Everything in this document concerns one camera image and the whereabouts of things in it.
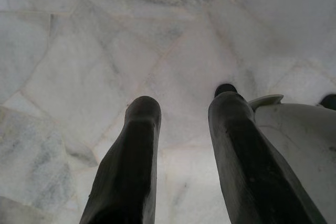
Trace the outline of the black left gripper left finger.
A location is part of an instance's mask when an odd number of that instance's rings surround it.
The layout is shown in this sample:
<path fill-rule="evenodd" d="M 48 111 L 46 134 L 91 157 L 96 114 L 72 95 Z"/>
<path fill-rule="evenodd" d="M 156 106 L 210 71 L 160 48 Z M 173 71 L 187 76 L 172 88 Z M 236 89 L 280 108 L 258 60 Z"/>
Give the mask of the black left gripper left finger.
<path fill-rule="evenodd" d="M 154 223 L 161 109 L 136 98 L 100 162 L 80 223 Z"/>

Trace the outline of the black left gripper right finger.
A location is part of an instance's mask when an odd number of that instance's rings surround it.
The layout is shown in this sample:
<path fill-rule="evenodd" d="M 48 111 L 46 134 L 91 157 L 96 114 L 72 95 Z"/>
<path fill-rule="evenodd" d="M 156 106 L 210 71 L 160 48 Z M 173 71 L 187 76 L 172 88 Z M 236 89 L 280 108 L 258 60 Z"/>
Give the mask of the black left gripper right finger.
<path fill-rule="evenodd" d="M 283 156 L 236 92 L 215 94 L 209 131 L 231 223 L 325 223 Z"/>

